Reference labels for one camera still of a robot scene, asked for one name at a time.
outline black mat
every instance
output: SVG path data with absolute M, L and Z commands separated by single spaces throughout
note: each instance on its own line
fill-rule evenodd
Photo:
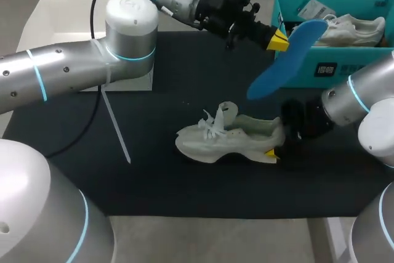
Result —
M 232 100 L 242 113 L 279 115 L 281 102 L 305 100 L 319 90 L 283 89 L 246 100 L 250 82 L 272 56 L 244 42 L 234 52 L 208 33 L 160 33 L 153 92 L 109 94 L 131 153 L 128 164 L 101 104 L 80 143 L 52 160 L 109 215 L 277 219 L 356 216 L 393 179 L 391 170 L 359 146 L 355 127 L 336 129 L 306 144 L 283 164 L 229 156 L 194 163 L 177 153 L 175 133 Z M 74 94 L 18 109 L 5 138 L 43 154 L 80 132 L 95 94 Z

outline white box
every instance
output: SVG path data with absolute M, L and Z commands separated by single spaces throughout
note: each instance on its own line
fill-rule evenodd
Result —
M 94 14 L 96 38 L 105 36 L 105 8 L 108 0 L 97 0 Z M 90 7 L 92 0 L 40 0 L 30 15 L 17 52 L 60 42 L 90 39 Z M 150 91 L 153 69 L 141 78 L 111 83 L 106 91 Z

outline white sneaker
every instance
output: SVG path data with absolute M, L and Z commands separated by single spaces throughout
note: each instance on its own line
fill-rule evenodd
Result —
M 335 15 L 327 15 L 324 20 L 328 23 L 328 29 L 316 42 L 315 46 L 374 47 L 382 39 L 385 29 L 385 19 L 383 17 L 374 21 L 364 21 L 358 20 L 350 14 L 339 18 Z
M 221 103 L 215 119 L 205 112 L 207 120 L 178 132 L 175 145 L 182 154 L 203 163 L 214 163 L 229 153 L 240 153 L 260 163 L 276 163 L 271 150 L 285 140 L 280 118 L 269 121 L 237 116 L 238 107 L 233 102 Z

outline teal shoebox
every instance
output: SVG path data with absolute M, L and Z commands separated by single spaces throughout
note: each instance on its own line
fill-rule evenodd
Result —
M 334 10 L 338 17 L 345 14 L 362 20 L 384 17 L 388 47 L 312 47 L 297 77 L 287 83 L 286 87 L 332 87 L 394 50 L 394 0 L 316 1 Z M 286 29 L 289 32 L 290 28 L 286 28 L 286 25 L 290 27 L 305 21 L 299 14 L 309 2 L 310 0 L 275 0 L 271 24 L 287 35 Z

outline shoe insole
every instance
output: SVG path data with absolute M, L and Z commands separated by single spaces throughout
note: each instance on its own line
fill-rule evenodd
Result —
M 327 22 L 303 22 L 289 37 L 289 48 L 281 52 L 273 64 L 249 86 L 247 98 L 257 100 L 272 94 L 295 77 L 310 48 L 327 30 Z

